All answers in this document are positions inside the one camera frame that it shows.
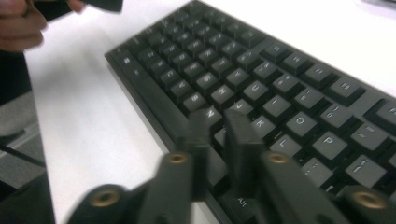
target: white desk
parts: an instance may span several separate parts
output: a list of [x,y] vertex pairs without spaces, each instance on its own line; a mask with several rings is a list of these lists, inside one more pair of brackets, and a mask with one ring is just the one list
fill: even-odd
[[[58,223],[93,187],[153,176],[165,148],[104,54],[186,2],[125,0],[121,15],[88,7],[54,21],[27,52]],[[394,11],[358,0],[206,2],[396,96]]]

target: space bar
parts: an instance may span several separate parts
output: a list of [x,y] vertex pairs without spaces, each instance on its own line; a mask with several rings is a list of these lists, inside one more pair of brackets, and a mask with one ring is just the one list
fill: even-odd
[[184,136],[188,123],[187,118],[151,77],[129,78],[129,80],[156,120],[160,122],[172,141],[176,143],[180,137]]

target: hand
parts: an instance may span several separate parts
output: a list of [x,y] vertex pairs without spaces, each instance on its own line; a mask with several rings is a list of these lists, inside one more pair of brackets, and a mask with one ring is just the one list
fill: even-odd
[[[33,1],[36,0],[0,0],[0,49],[20,52],[43,42],[41,31],[47,21]],[[67,3],[76,12],[85,6],[79,0]]]

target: keyboard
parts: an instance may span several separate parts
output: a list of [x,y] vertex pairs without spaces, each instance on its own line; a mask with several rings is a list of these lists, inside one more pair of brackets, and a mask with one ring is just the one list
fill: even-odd
[[188,115],[206,111],[206,203],[220,223],[255,223],[254,200],[231,194],[221,157],[226,109],[318,188],[363,185],[396,202],[396,100],[231,15],[192,1],[106,58],[169,151]]

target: black cable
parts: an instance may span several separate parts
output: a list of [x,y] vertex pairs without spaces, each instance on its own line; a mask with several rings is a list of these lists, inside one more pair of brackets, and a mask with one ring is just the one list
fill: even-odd
[[13,149],[11,147],[0,145],[0,150],[5,151],[6,153],[8,153],[8,154],[10,154],[12,156],[15,156],[15,157],[17,157],[17,158],[19,158],[21,160],[28,161],[28,162],[30,162],[30,163],[32,163],[34,165],[46,168],[46,163],[44,163],[42,161],[38,161],[38,160],[36,160],[36,159],[34,159],[34,158],[30,157],[30,156],[27,156],[27,155],[25,155],[23,153],[20,153],[19,151],[15,150],[15,149]]

